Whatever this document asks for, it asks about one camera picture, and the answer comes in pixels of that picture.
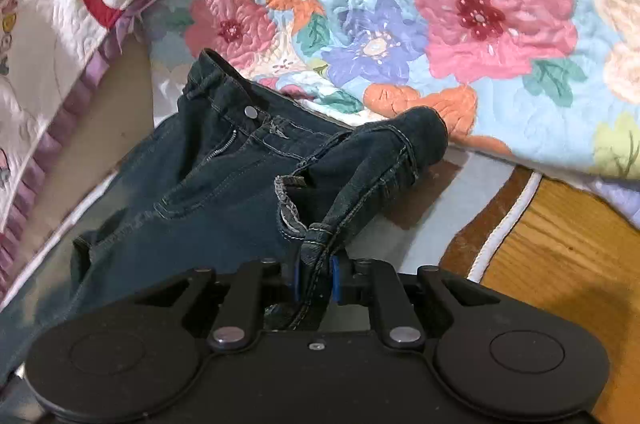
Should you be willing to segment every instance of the jeans zipper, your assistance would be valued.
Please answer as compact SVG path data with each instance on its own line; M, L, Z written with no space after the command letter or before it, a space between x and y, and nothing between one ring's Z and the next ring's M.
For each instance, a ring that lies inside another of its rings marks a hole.
M221 148L218 148L215 151L209 153L209 156L206 158L205 162L209 162L213 157L216 157L220 155L220 153L224 153L226 150L228 150L231 144L234 143L234 140L236 140L237 136L238 136L238 130L234 129L233 133L231 133L231 136L229 137L229 140L226 141L226 144Z

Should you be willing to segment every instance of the jeans waistband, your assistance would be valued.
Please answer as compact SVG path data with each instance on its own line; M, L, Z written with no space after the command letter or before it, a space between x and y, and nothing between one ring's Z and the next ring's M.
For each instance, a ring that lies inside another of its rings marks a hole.
M270 137L270 143L276 143L278 150L290 149L294 141L311 134L331 137L350 131L348 127L306 111L267 87L246 80L212 50L203 50L191 67L184 96L189 100L206 96L212 108L247 136L258 136L255 132L267 125L266 132L277 135Z

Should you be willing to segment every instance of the quilt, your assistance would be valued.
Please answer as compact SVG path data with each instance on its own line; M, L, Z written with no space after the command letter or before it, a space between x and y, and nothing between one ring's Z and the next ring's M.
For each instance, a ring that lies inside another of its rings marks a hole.
M0 0L0 261L42 181L33 162L55 144L74 86L104 73L104 43L135 1ZM158 0L143 23L167 93L209 47L353 125L428 105L464 147L638 179L639 10L640 0Z

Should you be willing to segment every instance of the purple flower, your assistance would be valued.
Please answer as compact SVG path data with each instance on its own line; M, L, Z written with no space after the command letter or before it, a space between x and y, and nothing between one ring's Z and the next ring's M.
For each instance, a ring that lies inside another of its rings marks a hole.
M373 12L348 10L338 18L351 44L322 54L329 63L327 76L335 86L357 76L390 84L409 80L407 62L424 54L424 25L403 19L395 0L377 0Z

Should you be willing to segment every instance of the metal button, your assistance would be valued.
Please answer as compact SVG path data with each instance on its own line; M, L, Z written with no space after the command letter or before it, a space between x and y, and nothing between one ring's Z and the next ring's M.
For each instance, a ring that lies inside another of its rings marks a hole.
M237 343L244 339L244 330L238 327L221 327L213 332L213 338L220 344Z
M253 106L247 106L246 108L244 108L244 114L252 120L258 118L258 110Z
M396 327L389 332L389 337L396 343L415 343L420 339L421 333L414 327Z

